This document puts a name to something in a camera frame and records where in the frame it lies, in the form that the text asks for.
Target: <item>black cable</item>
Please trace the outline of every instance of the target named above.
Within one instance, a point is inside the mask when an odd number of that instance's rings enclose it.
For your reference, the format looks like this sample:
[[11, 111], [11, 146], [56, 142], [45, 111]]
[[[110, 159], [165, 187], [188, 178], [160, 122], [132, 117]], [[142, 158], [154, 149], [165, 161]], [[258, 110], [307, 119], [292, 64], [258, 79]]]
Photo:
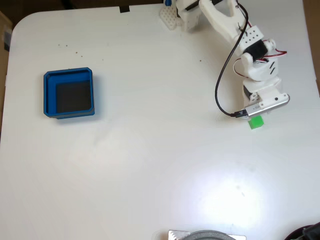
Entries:
[[223, 67], [221, 69], [220, 75], [219, 75], [218, 80], [217, 80], [216, 85], [215, 85], [215, 91], [214, 91], [215, 102], [216, 102], [218, 108], [220, 109], [221, 112], [223, 112], [225, 115], [227, 115], [229, 117], [238, 117], [238, 113], [239, 112], [228, 113], [220, 106], [220, 103], [219, 103], [219, 100], [218, 100], [218, 87], [219, 87], [219, 83], [221, 81], [222, 75], [224, 74], [224, 71], [225, 71], [225, 69], [226, 69], [226, 67], [227, 67], [232, 55], [236, 51], [236, 49], [237, 49], [242, 37], [244, 36], [244, 34], [246, 32], [246, 29], [247, 29], [247, 26], [248, 26], [248, 23], [249, 23], [249, 14], [248, 14], [247, 10], [238, 1], [237, 1], [237, 4], [238, 4], [238, 7], [241, 8], [245, 13], [245, 24], [244, 24], [244, 27], [243, 27], [243, 29], [241, 31], [241, 34], [240, 34], [238, 40], [236, 41], [233, 49], [231, 50], [228, 58], [226, 59], [224, 65], [223, 65]]

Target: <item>white table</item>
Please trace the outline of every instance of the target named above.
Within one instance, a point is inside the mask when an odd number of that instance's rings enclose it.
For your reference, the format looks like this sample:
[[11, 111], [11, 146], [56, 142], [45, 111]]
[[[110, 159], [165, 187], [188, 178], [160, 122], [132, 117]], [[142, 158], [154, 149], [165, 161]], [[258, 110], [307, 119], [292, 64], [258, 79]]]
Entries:
[[[210, 229], [281, 240], [319, 222], [320, 99], [302, 1], [242, 4], [289, 52], [280, 76], [291, 101], [253, 131], [216, 106], [230, 48], [203, 16], [193, 33], [166, 29], [161, 4], [23, 19], [6, 81], [0, 239], [165, 240], [169, 229]], [[93, 71], [96, 114], [45, 116], [44, 74], [80, 67]], [[231, 64], [225, 109], [242, 107], [241, 89]]]

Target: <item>green cube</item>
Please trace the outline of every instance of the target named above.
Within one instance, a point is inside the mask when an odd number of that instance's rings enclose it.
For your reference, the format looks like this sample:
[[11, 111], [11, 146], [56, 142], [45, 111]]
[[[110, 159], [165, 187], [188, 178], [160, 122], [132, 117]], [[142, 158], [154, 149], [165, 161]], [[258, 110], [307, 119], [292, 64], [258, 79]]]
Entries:
[[249, 121], [249, 125], [251, 129], [257, 129], [264, 125], [264, 120], [262, 119], [262, 116], [255, 116], [251, 118]]

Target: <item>white robotic arm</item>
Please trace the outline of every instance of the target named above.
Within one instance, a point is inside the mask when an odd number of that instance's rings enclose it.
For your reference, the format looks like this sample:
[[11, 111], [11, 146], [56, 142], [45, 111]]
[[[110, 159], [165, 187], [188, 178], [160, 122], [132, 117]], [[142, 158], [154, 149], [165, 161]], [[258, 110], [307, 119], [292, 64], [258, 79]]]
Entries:
[[[233, 65], [234, 72], [245, 77], [243, 81], [244, 110], [237, 112], [237, 117], [252, 118], [286, 105], [290, 97], [282, 92], [282, 80], [278, 77], [278, 57], [286, 52], [278, 51], [273, 39], [263, 40], [264, 35], [259, 28], [252, 26], [249, 20], [247, 23], [247, 16], [243, 13], [243, 6], [238, 3], [238, 0], [225, 1], [227, 1], [230, 16], [216, 9], [215, 4], [222, 0], [177, 0], [176, 2], [173, 0], [171, 11], [174, 10], [177, 25], [182, 25], [185, 31], [197, 26], [200, 14], [204, 13], [212, 27], [231, 46], [235, 46], [242, 35], [234, 51], [239, 59]], [[235, 69], [237, 62], [242, 63], [242, 74]]]

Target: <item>blue box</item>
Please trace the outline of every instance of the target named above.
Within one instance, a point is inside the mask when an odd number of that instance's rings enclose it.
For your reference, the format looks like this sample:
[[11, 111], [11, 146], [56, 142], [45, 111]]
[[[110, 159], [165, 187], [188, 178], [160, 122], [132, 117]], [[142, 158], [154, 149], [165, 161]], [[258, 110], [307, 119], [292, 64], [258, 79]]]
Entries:
[[43, 112], [56, 119], [94, 115], [91, 69], [48, 71], [43, 77]]

